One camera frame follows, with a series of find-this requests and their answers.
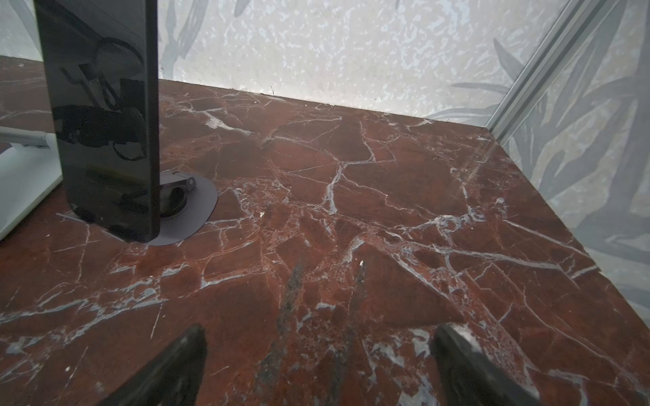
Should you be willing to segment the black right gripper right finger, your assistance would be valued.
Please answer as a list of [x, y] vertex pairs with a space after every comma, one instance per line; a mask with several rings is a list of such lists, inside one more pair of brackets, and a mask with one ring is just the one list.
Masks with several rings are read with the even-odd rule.
[[429, 344], [448, 405], [540, 405], [451, 324], [439, 326]]

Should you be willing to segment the black smartphone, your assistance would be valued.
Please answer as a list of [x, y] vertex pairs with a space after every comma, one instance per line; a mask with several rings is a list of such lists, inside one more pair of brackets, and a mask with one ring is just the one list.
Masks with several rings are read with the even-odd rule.
[[64, 192], [126, 241], [158, 236], [157, 3], [34, 4]]

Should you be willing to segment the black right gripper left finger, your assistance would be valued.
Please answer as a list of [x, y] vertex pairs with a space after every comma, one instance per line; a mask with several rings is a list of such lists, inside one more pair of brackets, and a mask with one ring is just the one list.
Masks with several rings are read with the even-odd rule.
[[194, 405], [208, 355], [203, 326], [190, 326], [100, 405]]

